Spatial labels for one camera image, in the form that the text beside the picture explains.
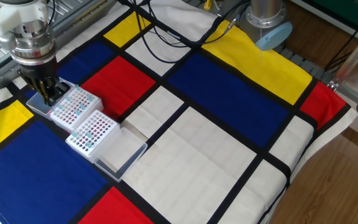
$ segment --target tablecloth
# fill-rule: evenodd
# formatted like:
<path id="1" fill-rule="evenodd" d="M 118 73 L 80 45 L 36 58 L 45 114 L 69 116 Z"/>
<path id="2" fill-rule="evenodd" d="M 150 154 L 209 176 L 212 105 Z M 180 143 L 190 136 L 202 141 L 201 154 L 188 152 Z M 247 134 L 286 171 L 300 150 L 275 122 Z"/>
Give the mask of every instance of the tablecloth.
<path id="1" fill-rule="evenodd" d="M 145 154 L 115 182 L 25 105 L 34 91 L 18 78 L 0 89 L 0 222 L 267 223 L 305 162 L 356 112 L 236 27 L 174 48 L 146 5 L 123 3 L 58 52 L 58 75 L 140 133 Z M 171 34 L 213 40 L 229 23 L 179 0 L 151 6 L 171 43 Z M 142 35 L 178 62 L 155 59 Z"/>

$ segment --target blue rectangle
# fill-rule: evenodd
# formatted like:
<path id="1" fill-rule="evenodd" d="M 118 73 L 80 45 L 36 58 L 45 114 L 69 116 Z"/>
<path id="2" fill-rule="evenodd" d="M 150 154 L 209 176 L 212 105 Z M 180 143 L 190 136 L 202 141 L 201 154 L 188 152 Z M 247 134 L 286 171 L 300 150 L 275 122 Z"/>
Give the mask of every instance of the blue rectangle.
<path id="1" fill-rule="evenodd" d="M 69 82 L 78 83 L 93 69 L 112 56 L 113 53 L 109 47 L 96 41 L 62 65 L 57 70 L 57 75 Z"/>
<path id="2" fill-rule="evenodd" d="M 189 58 L 168 81 L 260 147 L 266 145 L 288 114 L 200 54 Z"/>
<path id="3" fill-rule="evenodd" d="M 106 182 L 36 121 L 0 151 L 0 221 L 67 223 Z"/>

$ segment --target white tip box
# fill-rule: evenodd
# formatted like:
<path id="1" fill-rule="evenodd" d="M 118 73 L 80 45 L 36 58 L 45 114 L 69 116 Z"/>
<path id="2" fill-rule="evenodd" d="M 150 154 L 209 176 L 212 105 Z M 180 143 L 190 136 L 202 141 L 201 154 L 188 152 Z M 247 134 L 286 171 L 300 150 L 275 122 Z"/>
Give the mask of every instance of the white tip box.
<path id="1" fill-rule="evenodd" d="M 147 149 L 145 142 L 98 110 L 71 133 L 66 143 L 117 182 Z"/>
<path id="2" fill-rule="evenodd" d="M 103 110 L 100 98 L 76 86 L 53 106 L 50 118 L 57 126 L 71 133 L 95 110 Z"/>

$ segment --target yellow rectangle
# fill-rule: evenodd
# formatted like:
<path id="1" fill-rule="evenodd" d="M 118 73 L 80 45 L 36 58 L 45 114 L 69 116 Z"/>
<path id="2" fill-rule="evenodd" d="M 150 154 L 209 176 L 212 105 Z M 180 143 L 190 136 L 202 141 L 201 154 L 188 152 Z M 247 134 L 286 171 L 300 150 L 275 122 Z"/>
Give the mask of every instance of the yellow rectangle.
<path id="1" fill-rule="evenodd" d="M 219 37 L 228 24 L 228 21 L 222 22 L 207 41 Z M 302 68 L 274 50 L 262 52 L 261 59 L 260 50 L 237 27 L 220 40 L 204 44 L 203 48 L 292 105 L 311 81 L 311 76 Z"/>
<path id="2" fill-rule="evenodd" d="M 145 28 L 144 24 L 146 26 L 150 24 L 150 22 L 146 19 L 144 19 L 143 23 L 141 16 L 139 16 L 139 19 L 142 30 Z M 130 16 L 125 18 L 122 22 L 120 22 L 103 36 L 116 44 L 118 47 L 122 47 L 124 44 L 134 38 L 139 32 L 140 30 L 136 19 L 136 14 L 133 12 Z"/>
<path id="3" fill-rule="evenodd" d="M 0 110 L 0 143 L 31 117 L 33 114 L 17 100 Z"/>

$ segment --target red square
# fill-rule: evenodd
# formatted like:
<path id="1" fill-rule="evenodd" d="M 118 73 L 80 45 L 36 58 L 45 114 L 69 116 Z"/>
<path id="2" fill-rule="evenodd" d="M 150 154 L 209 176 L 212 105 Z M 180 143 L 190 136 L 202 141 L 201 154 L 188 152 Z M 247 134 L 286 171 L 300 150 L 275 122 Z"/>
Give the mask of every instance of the red square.
<path id="1" fill-rule="evenodd" d="M 154 83 L 135 66 L 117 57 L 81 87 L 100 97 L 104 106 L 103 113 L 117 119 Z"/>
<path id="2" fill-rule="evenodd" d="M 300 109 L 317 121 L 317 130 L 319 130 L 345 105 L 346 102 L 341 97 L 318 82 Z"/>
<path id="3" fill-rule="evenodd" d="M 113 187 L 79 222 L 79 224 L 95 223 L 151 224 L 152 222 Z"/>

